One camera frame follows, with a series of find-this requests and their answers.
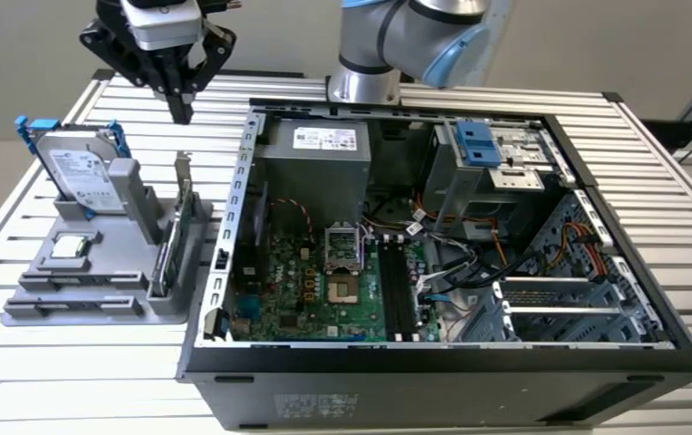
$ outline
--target sticker label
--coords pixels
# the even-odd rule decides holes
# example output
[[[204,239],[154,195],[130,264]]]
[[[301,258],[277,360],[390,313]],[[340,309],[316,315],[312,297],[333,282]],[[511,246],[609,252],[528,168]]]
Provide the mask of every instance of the sticker label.
[[[51,150],[57,171],[76,201],[97,213],[124,211],[105,162],[92,151]]]
[[[421,208],[417,208],[417,211],[414,211],[414,220],[417,222],[421,222],[424,218],[428,216],[428,212],[424,211]]]
[[[298,150],[357,151],[357,130],[296,129],[293,148]]]
[[[424,229],[424,225],[421,225],[419,222],[414,222],[413,224],[410,224],[410,226],[405,229],[405,231],[408,231],[408,234],[410,234],[412,236],[414,236],[416,234],[419,234],[419,231],[421,231]]]
[[[357,411],[357,394],[276,394],[276,412],[284,419],[344,419]]]

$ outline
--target wire bundle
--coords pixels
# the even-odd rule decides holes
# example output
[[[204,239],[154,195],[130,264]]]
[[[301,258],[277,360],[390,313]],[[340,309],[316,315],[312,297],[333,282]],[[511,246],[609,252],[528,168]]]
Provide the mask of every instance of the wire bundle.
[[[567,237],[567,231],[568,229],[573,229],[577,233],[577,237],[584,236],[592,236],[593,230],[589,226],[580,222],[567,222],[564,226],[561,227],[561,246],[559,247],[559,252],[556,253],[556,256],[551,260],[551,263],[548,264],[549,268],[556,267],[561,260],[564,259],[564,252],[567,251],[567,247],[569,246],[569,238]],[[588,242],[583,244],[583,248],[585,249],[585,252],[591,256],[591,262],[593,264],[596,275],[607,275],[609,273],[608,271],[608,265],[604,262],[604,259],[601,258],[601,255],[599,254],[599,251],[596,251],[593,247],[593,243]]]
[[[272,207],[278,204],[290,204],[301,210],[302,216],[306,219],[306,226],[309,229],[309,238],[314,242],[314,225],[312,223],[312,216],[309,216],[309,210],[306,210],[306,207],[304,207],[302,204],[298,201],[296,201],[294,199],[274,199],[272,201]]]
[[[424,206],[421,204],[421,194],[417,192],[417,197],[413,200],[414,207],[425,212],[425,214],[435,220],[439,218],[437,213],[428,213],[428,211],[424,209]],[[452,222],[456,220],[456,216],[449,215],[444,217],[445,222]],[[505,251],[503,250],[503,244],[500,243],[500,228],[497,225],[497,221],[495,217],[485,217],[485,218],[477,218],[477,217],[464,217],[464,220],[468,220],[471,222],[489,222],[492,223],[492,239],[493,239],[493,245],[496,246],[496,250],[500,253],[500,257],[503,258],[503,264],[507,266],[507,256]]]

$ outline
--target aluminum extrusion table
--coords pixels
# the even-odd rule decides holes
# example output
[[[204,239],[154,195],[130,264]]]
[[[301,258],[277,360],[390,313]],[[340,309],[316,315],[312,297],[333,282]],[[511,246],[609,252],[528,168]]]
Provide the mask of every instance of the aluminum extrusion table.
[[[557,115],[692,332],[692,179],[625,104],[600,93],[485,88],[444,92],[414,84],[404,86],[402,97],[404,105],[420,108]],[[197,190],[214,201],[216,230],[249,98],[322,101],[325,82],[218,76],[194,104],[193,124],[181,126],[170,123],[166,104],[149,89],[98,73],[66,121],[122,123],[142,178],[160,197],[177,191],[176,152],[192,151]],[[54,222],[55,194],[35,162],[0,209],[0,312]],[[220,423],[197,389],[173,380],[185,329],[185,325],[6,328],[0,324],[0,433],[217,433]],[[688,425],[692,385],[627,412],[593,433],[673,435],[692,431]]]

